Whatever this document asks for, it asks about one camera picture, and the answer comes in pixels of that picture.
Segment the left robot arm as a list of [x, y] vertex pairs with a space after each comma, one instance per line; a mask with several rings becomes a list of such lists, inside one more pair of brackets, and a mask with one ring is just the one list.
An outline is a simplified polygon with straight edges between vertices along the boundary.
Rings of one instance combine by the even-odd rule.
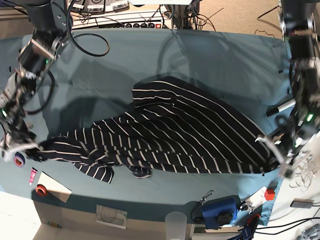
[[273, 152], [278, 174], [291, 178], [300, 150], [320, 132], [320, 37], [316, 32], [316, 0], [280, 0], [278, 18], [290, 50], [289, 81], [293, 98], [271, 106], [277, 129], [258, 137]]

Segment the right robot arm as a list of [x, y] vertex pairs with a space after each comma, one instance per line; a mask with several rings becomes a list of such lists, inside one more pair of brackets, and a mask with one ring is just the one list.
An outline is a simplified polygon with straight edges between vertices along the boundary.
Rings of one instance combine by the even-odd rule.
[[26, 115], [38, 111], [25, 111], [24, 105], [37, 93], [46, 75], [51, 74], [51, 66], [69, 42], [72, 23], [67, 16], [66, 0], [14, 0], [12, 3], [25, 9], [34, 29], [29, 42], [19, 52], [18, 67], [0, 92], [3, 129], [0, 156], [6, 162], [13, 160], [19, 151], [40, 148], [36, 135], [24, 121]]

